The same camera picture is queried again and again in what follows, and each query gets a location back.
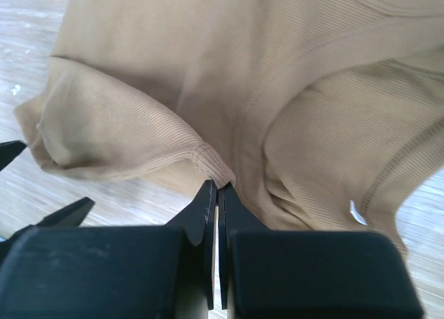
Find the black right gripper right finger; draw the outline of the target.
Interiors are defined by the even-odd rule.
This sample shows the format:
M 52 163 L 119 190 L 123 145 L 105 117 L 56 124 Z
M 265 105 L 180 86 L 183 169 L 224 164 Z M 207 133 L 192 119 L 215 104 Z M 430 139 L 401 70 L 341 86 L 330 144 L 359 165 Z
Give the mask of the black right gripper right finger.
M 382 234 L 270 230 L 232 186 L 218 199 L 229 318 L 423 317 L 400 253 Z

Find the tan brown garment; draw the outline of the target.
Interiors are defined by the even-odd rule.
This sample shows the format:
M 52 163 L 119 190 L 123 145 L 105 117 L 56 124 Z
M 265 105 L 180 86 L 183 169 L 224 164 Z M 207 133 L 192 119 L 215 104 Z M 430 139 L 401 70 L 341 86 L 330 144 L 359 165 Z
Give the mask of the tan brown garment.
M 15 109 L 69 178 L 232 183 L 281 230 L 374 230 L 443 166 L 443 0 L 69 0 Z

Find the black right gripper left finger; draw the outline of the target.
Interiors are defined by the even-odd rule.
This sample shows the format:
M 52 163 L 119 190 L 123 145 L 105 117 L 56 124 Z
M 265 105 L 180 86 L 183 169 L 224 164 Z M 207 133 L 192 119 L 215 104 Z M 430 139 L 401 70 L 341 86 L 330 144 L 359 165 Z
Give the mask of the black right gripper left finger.
M 216 185 L 164 225 L 37 227 L 1 243 L 2 318 L 206 318 Z

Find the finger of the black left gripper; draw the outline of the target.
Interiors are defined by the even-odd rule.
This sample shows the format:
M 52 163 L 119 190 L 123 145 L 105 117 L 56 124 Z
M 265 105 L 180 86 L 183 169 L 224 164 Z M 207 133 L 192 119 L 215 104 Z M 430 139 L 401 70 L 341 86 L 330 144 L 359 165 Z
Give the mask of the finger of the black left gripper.
M 5 169 L 26 148 L 27 145 L 20 140 L 0 143 L 0 171 Z
M 84 197 L 76 202 L 73 202 L 62 209 L 57 210 L 45 216 L 37 227 L 78 227 L 89 214 L 95 202 L 89 198 Z

